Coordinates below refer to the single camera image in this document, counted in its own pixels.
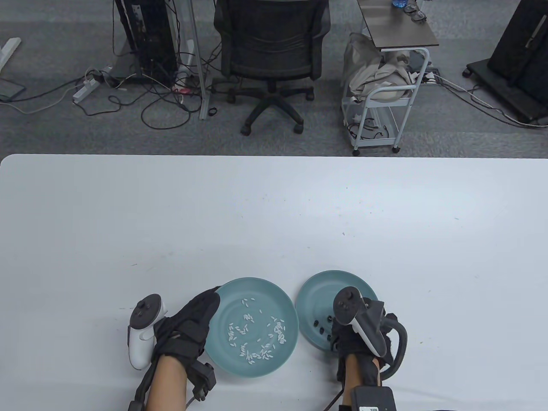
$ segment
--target floor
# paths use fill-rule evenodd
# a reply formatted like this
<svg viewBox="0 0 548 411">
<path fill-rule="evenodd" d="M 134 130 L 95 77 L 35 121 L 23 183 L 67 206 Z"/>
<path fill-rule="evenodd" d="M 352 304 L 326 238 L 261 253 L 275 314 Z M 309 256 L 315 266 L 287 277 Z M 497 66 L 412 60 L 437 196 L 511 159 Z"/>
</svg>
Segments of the floor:
<svg viewBox="0 0 548 411">
<path fill-rule="evenodd" d="M 201 48 L 209 52 L 218 43 L 213 29 L 213 1 L 193 0 Z M 504 31 L 518 0 L 433 0 L 423 8 L 441 46 L 432 48 L 432 59 L 442 75 L 464 87 L 461 77 L 469 62 L 488 58 Z M 22 83 L 28 95 L 48 90 L 83 75 L 89 66 L 114 62 L 111 49 L 111 0 L 3 0 L 0 3 L 0 43 L 9 37 L 22 44 L 2 71 L 2 77 Z M 120 112 L 86 117 L 67 97 L 57 106 L 24 116 L 0 106 L 0 159 L 12 153 L 109 153 L 157 155 L 287 155 L 349 156 L 339 110 L 342 55 L 348 34 L 360 25 L 355 0 L 330 1 L 332 29 L 324 39 L 323 72 L 316 81 L 316 100 L 302 96 L 292 103 L 305 119 L 302 135 L 293 133 L 292 121 L 276 110 L 267 110 L 245 137 L 240 126 L 253 108 L 241 99 L 229 105 L 215 95 L 216 116 L 206 121 L 193 115 L 185 126 L 156 131 L 140 120 L 148 96 Z M 116 45 L 123 43 L 116 23 Z M 141 93 L 138 86 L 112 92 L 101 87 L 83 102 L 90 111 L 110 110 L 111 94 L 130 101 Z M 60 97 L 21 103 L 33 110 Z M 189 101 L 189 106 L 196 104 Z M 177 124 L 186 113 L 165 103 L 152 106 L 146 120 L 158 127 Z M 523 130 L 499 123 L 459 101 L 438 86 L 419 93 L 402 139 L 398 156 L 420 157 L 531 157 L 548 158 L 548 132 Z M 393 156 L 387 147 L 363 149 L 364 156 Z"/>
</svg>

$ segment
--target chair backrest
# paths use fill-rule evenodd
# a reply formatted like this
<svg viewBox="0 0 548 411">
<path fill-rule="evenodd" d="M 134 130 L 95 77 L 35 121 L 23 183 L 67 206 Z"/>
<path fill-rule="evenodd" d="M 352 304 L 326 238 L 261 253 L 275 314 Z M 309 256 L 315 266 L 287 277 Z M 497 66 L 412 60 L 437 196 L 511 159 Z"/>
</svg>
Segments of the chair backrest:
<svg viewBox="0 0 548 411">
<path fill-rule="evenodd" d="M 328 0 L 217 0 L 214 23 L 226 76 L 315 79 L 321 74 Z"/>
</svg>

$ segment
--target forearm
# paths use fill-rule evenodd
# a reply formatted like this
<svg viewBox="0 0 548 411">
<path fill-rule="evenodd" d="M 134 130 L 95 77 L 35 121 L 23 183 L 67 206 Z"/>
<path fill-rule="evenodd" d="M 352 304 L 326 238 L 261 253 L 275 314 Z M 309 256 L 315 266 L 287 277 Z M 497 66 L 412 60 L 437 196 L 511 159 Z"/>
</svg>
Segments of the forearm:
<svg viewBox="0 0 548 411">
<path fill-rule="evenodd" d="M 377 370 L 380 371 L 379 360 L 376 358 L 373 359 L 373 364 L 375 364 Z M 354 354 L 350 354 L 348 357 L 346 357 L 346 376 L 344 393 L 342 395 L 342 404 L 344 406 L 352 405 L 352 398 L 350 396 L 350 393 L 354 388 L 360 385 L 363 385 L 363 378 L 359 371 L 358 359 Z M 377 374 L 377 385 L 380 386 L 380 373 Z"/>
<path fill-rule="evenodd" d="M 174 357 L 162 356 L 152 380 L 146 411 L 185 411 L 186 371 Z"/>
</svg>

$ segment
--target black glove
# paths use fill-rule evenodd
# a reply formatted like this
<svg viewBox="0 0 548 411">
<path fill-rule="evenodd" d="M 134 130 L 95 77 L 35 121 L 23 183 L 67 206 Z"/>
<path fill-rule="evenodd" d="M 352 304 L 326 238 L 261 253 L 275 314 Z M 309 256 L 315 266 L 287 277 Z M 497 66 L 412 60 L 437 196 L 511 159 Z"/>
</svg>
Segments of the black glove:
<svg viewBox="0 0 548 411">
<path fill-rule="evenodd" d="M 389 313 L 387 318 L 398 320 L 395 314 Z M 386 355 L 383 358 L 378 358 L 380 368 L 383 368 L 386 364 L 392 365 L 394 358 L 392 357 L 391 341 L 387 336 L 390 328 L 381 327 L 380 331 L 386 342 Z M 346 373 L 346 357 L 350 354 L 355 354 L 358 358 L 360 368 L 362 371 L 362 378 L 365 385 L 377 385 L 378 371 L 376 366 L 373 365 L 373 359 L 375 356 L 365 344 L 359 334 L 354 332 L 352 326 L 344 326 L 340 324 L 336 318 L 333 319 L 333 327 L 331 330 L 332 342 L 331 350 L 335 351 L 339 356 L 339 369 L 337 370 L 337 381 L 344 385 L 345 373 Z"/>
<path fill-rule="evenodd" d="M 154 324 L 156 346 L 152 360 L 162 355 L 175 357 L 186 370 L 202 355 L 209 333 L 209 322 L 219 308 L 221 298 L 215 291 L 204 291 L 194 297 L 173 317 Z"/>
</svg>

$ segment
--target cloth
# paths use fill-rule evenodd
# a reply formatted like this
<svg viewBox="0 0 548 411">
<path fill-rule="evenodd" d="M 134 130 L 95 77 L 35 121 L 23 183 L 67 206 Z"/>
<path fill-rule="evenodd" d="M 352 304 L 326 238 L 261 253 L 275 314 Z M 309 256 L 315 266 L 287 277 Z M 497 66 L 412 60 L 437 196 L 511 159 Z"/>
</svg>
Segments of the cloth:
<svg viewBox="0 0 548 411">
<path fill-rule="evenodd" d="M 409 54 L 407 51 L 381 53 L 369 37 L 361 33 L 352 33 L 344 54 L 341 85 L 348 83 L 351 93 L 358 101 L 363 101 L 380 87 L 412 84 L 406 70 Z M 403 90 L 377 93 L 374 100 L 396 101 L 405 92 Z"/>
</svg>

